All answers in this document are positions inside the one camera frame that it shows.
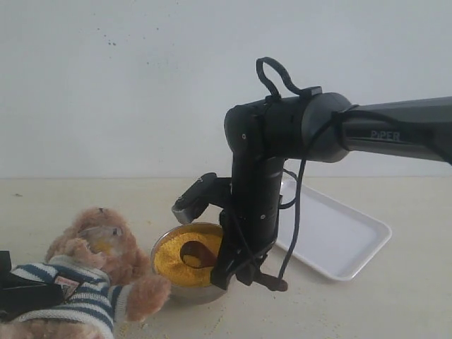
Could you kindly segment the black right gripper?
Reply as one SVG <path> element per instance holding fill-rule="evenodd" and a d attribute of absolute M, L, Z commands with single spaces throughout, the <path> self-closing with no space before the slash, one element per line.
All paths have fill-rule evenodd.
<path fill-rule="evenodd" d="M 253 283 L 264 285 L 261 265 L 267 258 L 278 235 L 278 214 L 264 215 L 264 219 L 242 218 L 230 208 L 220 213 L 220 225 L 232 245 L 222 243 L 217 261 L 210 273 L 210 282 L 221 290 L 227 290 L 234 274 L 244 285 Z M 244 263 L 242 252 L 253 255 L 255 263 L 248 263 L 241 270 Z"/>

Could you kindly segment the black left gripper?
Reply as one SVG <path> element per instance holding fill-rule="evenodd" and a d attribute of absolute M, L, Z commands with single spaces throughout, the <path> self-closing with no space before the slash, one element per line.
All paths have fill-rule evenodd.
<path fill-rule="evenodd" d="M 48 309 L 64 301 L 59 285 L 25 278 L 7 278 L 11 269 L 10 251 L 1 250 L 1 314 L 24 314 Z"/>

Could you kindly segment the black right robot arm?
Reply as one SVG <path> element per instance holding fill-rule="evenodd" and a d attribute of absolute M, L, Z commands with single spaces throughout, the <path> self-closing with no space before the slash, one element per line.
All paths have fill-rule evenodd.
<path fill-rule="evenodd" d="M 210 280 L 226 289 L 237 276 L 275 289 L 260 272 L 278 233 L 286 160 L 334 163 L 352 151 L 451 161 L 451 99 L 437 97 L 354 105 L 337 93 L 261 100 L 230 109 L 224 121 L 232 151 L 220 224 L 225 235 Z"/>

